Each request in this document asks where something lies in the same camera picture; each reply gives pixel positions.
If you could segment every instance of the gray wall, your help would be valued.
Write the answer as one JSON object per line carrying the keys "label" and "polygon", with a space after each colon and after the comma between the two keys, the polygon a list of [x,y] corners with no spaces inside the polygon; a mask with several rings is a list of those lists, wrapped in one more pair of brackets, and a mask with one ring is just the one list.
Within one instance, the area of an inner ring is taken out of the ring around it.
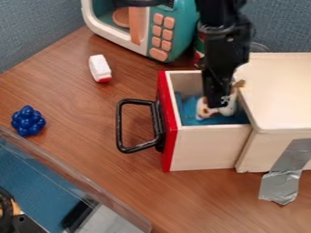
{"label": "gray wall", "polygon": [[0,73],[83,24],[80,0],[0,0]]}
{"label": "gray wall", "polygon": [[272,52],[311,51],[310,0],[250,0],[244,11]]}
{"label": "gray wall", "polygon": [[[83,25],[80,8],[80,0],[0,0],[0,72]],[[244,11],[271,51],[311,51],[310,0],[251,0]]]}

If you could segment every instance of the tape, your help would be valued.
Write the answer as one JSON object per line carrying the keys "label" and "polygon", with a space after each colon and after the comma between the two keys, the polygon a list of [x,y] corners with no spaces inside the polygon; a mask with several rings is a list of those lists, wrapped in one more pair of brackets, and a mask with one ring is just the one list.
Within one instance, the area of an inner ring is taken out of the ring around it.
{"label": "tape", "polygon": [[263,175],[258,198],[280,205],[294,201],[301,173],[310,159],[311,138],[293,140],[271,170]]}

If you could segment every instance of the toy microwave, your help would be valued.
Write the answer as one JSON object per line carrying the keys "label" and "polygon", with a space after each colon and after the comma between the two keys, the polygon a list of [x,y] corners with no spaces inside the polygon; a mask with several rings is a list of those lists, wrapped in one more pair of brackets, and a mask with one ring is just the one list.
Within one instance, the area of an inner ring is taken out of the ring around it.
{"label": "toy microwave", "polygon": [[191,43],[198,16],[194,0],[163,2],[82,0],[82,12],[94,33],[138,54],[168,63]]}

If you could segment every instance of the microwave buttons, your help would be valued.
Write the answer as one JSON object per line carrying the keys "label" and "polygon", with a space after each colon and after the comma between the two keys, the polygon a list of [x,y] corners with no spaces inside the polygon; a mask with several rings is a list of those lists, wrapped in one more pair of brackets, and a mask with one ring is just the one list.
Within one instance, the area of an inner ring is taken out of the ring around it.
{"label": "microwave buttons", "polygon": [[164,29],[164,30],[163,30],[163,34],[162,34],[162,37],[163,37],[165,40],[172,40],[172,39],[173,39],[173,31]]}
{"label": "microwave buttons", "polygon": [[154,25],[154,27],[153,27],[153,33],[154,33],[154,35],[156,35],[156,36],[161,36],[161,34],[162,34],[162,28],[161,28],[160,26],[158,26],[158,25]]}
{"label": "microwave buttons", "polygon": [[161,46],[161,39],[159,37],[153,36],[152,37],[152,45],[155,47]]}
{"label": "microwave buttons", "polygon": [[156,60],[159,60],[161,62],[164,62],[167,60],[167,52],[160,50],[158,48],[151,48],[150,51],[150,56],[155,58]]}
{"label": "microwave buttons", "polygon": [[162,25],[163,24],[163,15],[161,15],[161,14],[154,14],[154,23],[156,25]]}
{"label": "microwave buttons", "polygon": [[164,27],[167,29],[173,29],[175,26],[175,19],[173,17],[166,17],[164,22]]}
{"label": "microwave buttons", "polygon": [[170,51],[172,48],[172,43],[170,43],[169,41],[163,40],[162,41],[162,49],[165,51]]}

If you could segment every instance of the blue ball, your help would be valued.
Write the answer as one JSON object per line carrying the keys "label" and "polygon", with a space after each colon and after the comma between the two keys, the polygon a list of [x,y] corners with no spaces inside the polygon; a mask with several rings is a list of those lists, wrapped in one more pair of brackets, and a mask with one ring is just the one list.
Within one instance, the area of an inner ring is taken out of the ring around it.
{"label": "blue ball", "polygon": [[33,114],[33,117],[32,117],[34,123],[37,123],[41,118],[42,118],[41,117],[41,113],[39,111],[37,111],[37,110],[34,111],[34,114]]}
{"label": "blue ball", "polygon": [[17,129],[17,133],[20,135],[20,136],[28,136],[29,135],[29,132],[27,129],[25,128],[22,128],[22,127],[19,127]]}
{"label": "blue ball", "polygon": [[37,135],[41,130],[38,124],[34,124],[29,128],[29,135]]}
{"label": "blue ball", "polygon": [[24,108],[21,110],[20,115],[22,118],[31,118],[34,114],[34,109],[31,107]]}
{"label": "blue ball", "polygon": [[18,129],[18,127],[19,127],[19,124],[16,122],[16,121],[11,121],[11,125],[12,125],[12,127],[14,127],[15,129]]}
{"label": "blue ball", "polygon": [[20,115],[19,111],[14,112],[13,115],[12,115],[12,120],[14,120],[15,122],[19,123],[20,116],[21,115]]}
{"label": "blue ball", "polygon": [[23,128],[29,128],[34,124],[34,121],[30,118],[27,119],[21,119],[19,126]]}
{"label": "blue ball", "polygon": [[37,135],[46,125],[46,121],[39,111],[24,106],[20,111],[13,113],[11,125],[20,136],[26,137]]}
{"label": "blue ball", "polygon": [[41,129],[46,125],[46,121],[44,118],[41,118],[36,124],[39,125],[39,127]]}

